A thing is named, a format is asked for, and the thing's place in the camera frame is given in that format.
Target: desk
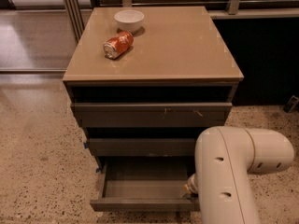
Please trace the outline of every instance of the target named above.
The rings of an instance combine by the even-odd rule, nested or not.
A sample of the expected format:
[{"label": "desk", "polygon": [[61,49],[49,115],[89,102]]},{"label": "desk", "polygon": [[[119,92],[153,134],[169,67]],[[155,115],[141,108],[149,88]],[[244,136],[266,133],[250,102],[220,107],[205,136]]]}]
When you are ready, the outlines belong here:
[{"label": "desk", "polygon": [[96,211],[191,211],[196,138],[224,125],[243,75],[204,7],[138,7],[144,25],[113,61],[122,7],[95,8],[64,75],[102,172]]}]

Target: white bowl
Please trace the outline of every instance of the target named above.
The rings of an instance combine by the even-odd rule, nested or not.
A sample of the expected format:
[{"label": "white bowl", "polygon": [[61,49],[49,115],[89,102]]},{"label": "white bowl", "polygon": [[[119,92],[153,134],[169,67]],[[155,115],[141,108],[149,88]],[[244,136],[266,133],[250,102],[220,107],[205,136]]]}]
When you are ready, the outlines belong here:
[{"label": "white bowl", "polygon": [[140,11],[124,10],[115,14],[114,19],[121,30],[134,34],[142,26],[144,15]]}]

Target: red can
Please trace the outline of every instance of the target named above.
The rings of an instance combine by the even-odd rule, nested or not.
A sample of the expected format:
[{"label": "red can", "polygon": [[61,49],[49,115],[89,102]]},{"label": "red can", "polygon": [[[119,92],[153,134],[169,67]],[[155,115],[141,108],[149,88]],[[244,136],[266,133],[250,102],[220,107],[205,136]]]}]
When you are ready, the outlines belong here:
[{"label": "red can", "polygon": [[103,44],[104,53],[110,59],[116,59],[133,44],[133,36],[129,32],[120,32]]}]

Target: speckled floor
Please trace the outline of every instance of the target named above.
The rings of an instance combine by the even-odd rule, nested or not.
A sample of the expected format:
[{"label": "speckled floor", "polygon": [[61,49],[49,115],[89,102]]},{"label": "speckled floor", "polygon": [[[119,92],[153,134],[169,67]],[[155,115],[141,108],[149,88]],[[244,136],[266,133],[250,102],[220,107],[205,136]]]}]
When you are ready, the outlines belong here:
[{"label": "speckled floor", "polygon": [[[84,149],[62,77],[0,75],[0,223],[192,223],[200,213],[95,213],[94,158]],[[299,224],[299,112],[234,107],[226,125],[267,128],[292,142],[287,171],[251,175],[263,224]]]}]

